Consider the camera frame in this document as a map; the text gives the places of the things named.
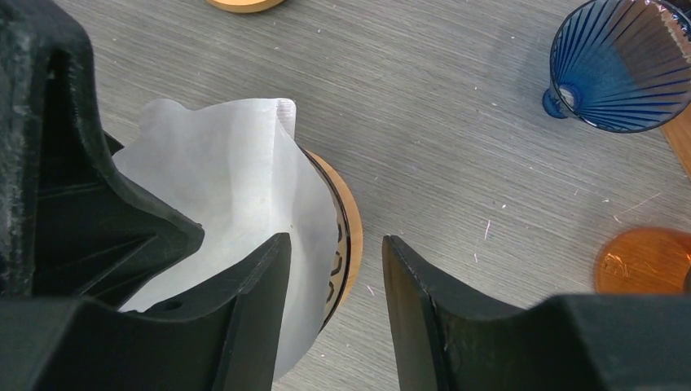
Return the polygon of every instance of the gray wooden table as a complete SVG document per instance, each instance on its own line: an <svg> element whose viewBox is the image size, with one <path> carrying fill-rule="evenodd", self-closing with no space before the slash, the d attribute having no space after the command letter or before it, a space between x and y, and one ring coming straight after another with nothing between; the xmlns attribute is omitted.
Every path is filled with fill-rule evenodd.
<svg viewBox="0 0 691 391"><path fill-rule="evenodd" d="M277 390L398 389L385 234L528 306L591 292L593 258L622 230L691 226L689 180L659 131L543 112L549 46L579 0L287 0L260 15L204 0L58 3L92 38L103 124L122 142L153 99L291 98L298 142L350 184L359 281Z"/></svg>

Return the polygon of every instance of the orange glass object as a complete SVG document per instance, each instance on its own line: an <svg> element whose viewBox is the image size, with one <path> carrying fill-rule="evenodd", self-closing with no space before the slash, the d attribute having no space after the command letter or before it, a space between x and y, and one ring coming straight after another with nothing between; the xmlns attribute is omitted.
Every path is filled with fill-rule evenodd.
<svg viewBox="0 0 691 391"><path fill-rule="evenodd" d="M595 289L598 293L691 292L689 270L691 234L667 228L636 228L602 249L595 266Z"/></svg>

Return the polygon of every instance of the blue glass dripper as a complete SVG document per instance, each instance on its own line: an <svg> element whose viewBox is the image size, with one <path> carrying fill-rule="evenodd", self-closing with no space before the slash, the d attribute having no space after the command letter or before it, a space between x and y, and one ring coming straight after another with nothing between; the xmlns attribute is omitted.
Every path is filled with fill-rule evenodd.
<svg viewBox="0 0 691 391"><path fill-rule="evenodd" d="M691 2L592 0L559 28L545 111L619 133L650 130L691 101Z"/></svg>

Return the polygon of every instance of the wooden coaster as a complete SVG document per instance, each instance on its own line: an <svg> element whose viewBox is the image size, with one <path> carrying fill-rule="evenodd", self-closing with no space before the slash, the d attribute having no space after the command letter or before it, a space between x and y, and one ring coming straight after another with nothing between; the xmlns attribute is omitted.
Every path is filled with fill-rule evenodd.
<svg viewBox="0 0 691 391"><path fill-rule="evenodd" d="M338 248L328 282L323 323L326 326L358 278L363 259L363 223L353 193L343 178L322 158L312 152L304 152L331 190L337 211Z"/></svg>
<svg viewBox="0 0 691 391"><path fill-rule="evenodd" d="M283 0L206 0L214 7L236 14L261 12L278 6Z"/></svg>

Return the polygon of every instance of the gray laminate surface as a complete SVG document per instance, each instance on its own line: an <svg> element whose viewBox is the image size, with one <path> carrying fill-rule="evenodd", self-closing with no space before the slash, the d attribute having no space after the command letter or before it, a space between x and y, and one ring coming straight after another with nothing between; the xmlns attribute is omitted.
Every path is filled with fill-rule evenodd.
<svg viewBox="0 0 691 391"><path fill-rule="evenodd" d="M92 38L103 123L122 142L153 99L291 98L298 142L349 183L359 281L276 390L398 389L385 234L528 306L590 292L593 258L621 230L689 227L689 180L659 131L607 134L541 108L552 36L580 0L287 0L260 15L204 0L58 3Z"/></svg>

